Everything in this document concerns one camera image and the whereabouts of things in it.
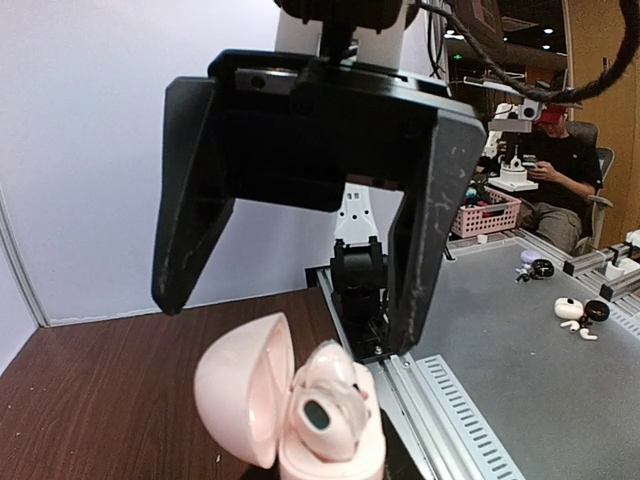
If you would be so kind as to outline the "pink earbud charging case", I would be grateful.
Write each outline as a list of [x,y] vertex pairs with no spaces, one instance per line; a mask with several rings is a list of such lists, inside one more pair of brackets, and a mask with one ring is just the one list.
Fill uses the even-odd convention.
[[386,440],[376,387],[368,368],[353,362],[371,416],[355,456],[347,462],[320,460],[293,429],[292,384],[304,364],[295,365],[293,339],[282,312],[241,325],[207,348],[194,374],[196,408],[225,451],[262,469],[276,466],[282,479],[381,479]]

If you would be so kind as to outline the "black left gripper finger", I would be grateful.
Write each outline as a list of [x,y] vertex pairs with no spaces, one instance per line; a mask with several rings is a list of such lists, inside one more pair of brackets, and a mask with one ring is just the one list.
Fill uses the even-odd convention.
[[384,409],[380,409],[386,440],[384,480],[423,480],[410,452]]

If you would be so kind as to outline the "pink translucent earbud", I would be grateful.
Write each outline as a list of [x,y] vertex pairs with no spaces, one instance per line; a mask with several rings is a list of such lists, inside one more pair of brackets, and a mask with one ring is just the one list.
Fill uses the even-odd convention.
[[351,356],[336,341],[325,341],[294,377],[290,422],[320,460],[347,462],[371,416],[366,399]]

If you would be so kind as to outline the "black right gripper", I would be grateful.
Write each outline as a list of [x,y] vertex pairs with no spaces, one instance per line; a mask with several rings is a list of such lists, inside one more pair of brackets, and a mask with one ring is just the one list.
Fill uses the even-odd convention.
[[389,231],[388,350],[419,342],[486,133],[445,83],[300,54],[226,50],[165,90],[151,293],[185,307],[235,200],[335,211],[347,182],[403,191]]

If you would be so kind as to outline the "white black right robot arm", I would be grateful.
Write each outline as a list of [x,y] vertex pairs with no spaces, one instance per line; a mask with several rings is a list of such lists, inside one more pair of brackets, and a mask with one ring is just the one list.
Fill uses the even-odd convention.
[[420,340],[486,140],[444,82],[399,67],[439,1],[282,1],[275,48],[228,49],[164,93],[151,295],[180,313],[239,200],[336,215],[329,303],[359,359]]

